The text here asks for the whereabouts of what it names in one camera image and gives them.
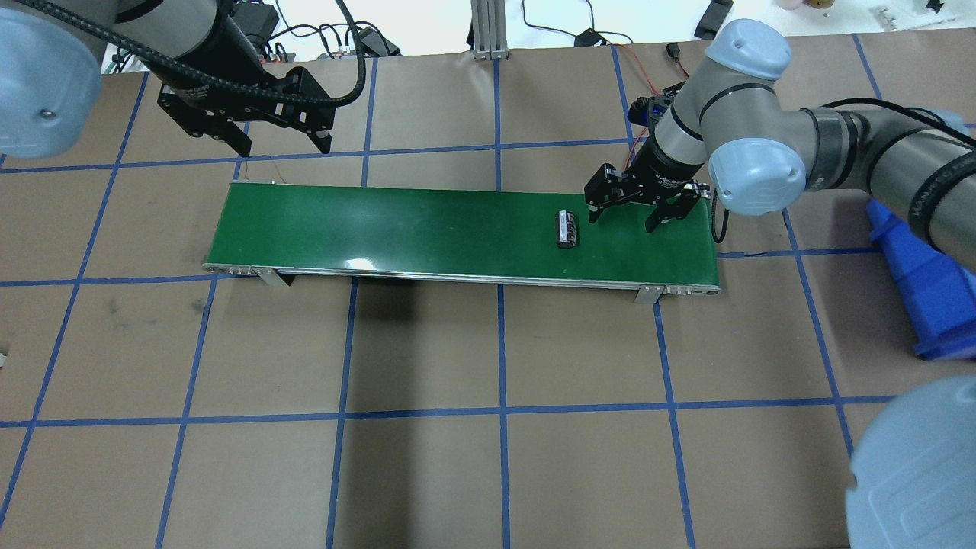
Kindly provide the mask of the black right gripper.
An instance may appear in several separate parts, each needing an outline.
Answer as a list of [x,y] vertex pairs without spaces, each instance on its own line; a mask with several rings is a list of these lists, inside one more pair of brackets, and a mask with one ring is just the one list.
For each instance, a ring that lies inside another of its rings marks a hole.
[[701,164],[691,165],[673,159],[649,136],[628,167],[617,169],[604,163],[596,169],[585,187],[583,200],[588,205],[589,223],[597,223],[602,213],[624,203],[654,206],[645,220],[645,232],[654,233],[663,223],[690,211],[698,199],[710,198],[710,185],[694,179]]

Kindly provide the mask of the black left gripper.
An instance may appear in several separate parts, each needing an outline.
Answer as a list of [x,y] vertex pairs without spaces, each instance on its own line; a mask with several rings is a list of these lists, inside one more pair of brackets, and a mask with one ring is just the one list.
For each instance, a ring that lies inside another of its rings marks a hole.
[[[257,50],[230,15],[217,15],[204,40],[177,60],[249,89],[320,100],[329,97],[306,67],[293,67],[282,77],[266,72]],[[157,67],[156,75],[168,87],[158,103],[185,132],[217,136],[244,159],[251,156],[253,143],[244,129],[230,126],[235,120],[262,120],[300,130],[319,153],[331,153],[336,118],[333,107],[284,104],[233,93],[166,67]]]

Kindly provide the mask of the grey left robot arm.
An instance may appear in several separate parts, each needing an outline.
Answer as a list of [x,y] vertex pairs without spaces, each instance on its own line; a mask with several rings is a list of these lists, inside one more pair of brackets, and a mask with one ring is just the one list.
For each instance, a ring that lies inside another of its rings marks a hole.
[[[265,39],[278,16],[262,1],[58,1],[56,7],[210,76],[261,92],[311,98],[293,105],[230,93],[145,59],[160,81],[157,104],[192,138],[250,156],[242,122],[299,130],[331,149],[335,108],[306,69],[266,72]],[[48,159],[78,142],[102,88],[107,41],[15,1],[2,3],[2,153]]]

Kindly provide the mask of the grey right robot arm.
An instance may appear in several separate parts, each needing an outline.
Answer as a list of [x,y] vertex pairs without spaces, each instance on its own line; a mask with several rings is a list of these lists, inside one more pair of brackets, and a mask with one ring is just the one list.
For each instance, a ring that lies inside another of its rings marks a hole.
[[[802,192],[857,188],[934,251],[974,270],[974,140],[947,116],[875,98],[785,111],[774,84],[791,62],[763,22],[728,22],[661,114],[632,114],[649,135],[630,166],[605,164],[583,189],[589,222],[608,208],[650,205],[648,232],[682,212],[707,167],[731,213],[785,209]],[[852,548],[974,546],[974,376],[893,399],[850,460]]]

